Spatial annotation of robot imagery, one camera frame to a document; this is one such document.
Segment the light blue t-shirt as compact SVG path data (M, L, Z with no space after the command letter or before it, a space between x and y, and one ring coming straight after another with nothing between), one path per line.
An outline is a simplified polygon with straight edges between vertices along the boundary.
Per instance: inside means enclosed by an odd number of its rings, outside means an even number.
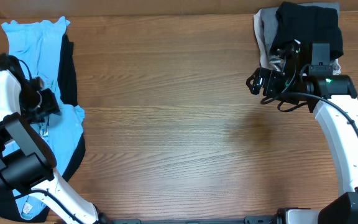
M55 23L48 20L32 24L11 21L1 26L7 35L9 54L19 59L25 78L41 78L57 99L60 114L51 114L44 122L31 126L50 146L61 175L83 136L85 118L85 111L79 104L71 106L62 102L57 83L62 37L67 35L69 25L70 21L61 17Z

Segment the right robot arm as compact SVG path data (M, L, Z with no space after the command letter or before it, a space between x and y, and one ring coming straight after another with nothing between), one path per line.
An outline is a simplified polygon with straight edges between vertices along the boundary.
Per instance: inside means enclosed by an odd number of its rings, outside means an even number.
M278 101L293 109L307 106L321 126L336 168L339 196L321 210L280 208L245 223L358 223L358 99L347 75L335 75L330 45L312 43L305 49L297 40L277 50L292 67L281 71L257 68L246 85L261 104Z

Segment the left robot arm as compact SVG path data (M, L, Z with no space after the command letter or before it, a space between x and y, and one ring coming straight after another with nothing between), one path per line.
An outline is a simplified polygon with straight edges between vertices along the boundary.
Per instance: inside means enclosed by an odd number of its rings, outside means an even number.
M31 127L59 111L41 78L26 78L18 58L0 55L0 187L37 198L65 223L107 223L60 175L51 148Z

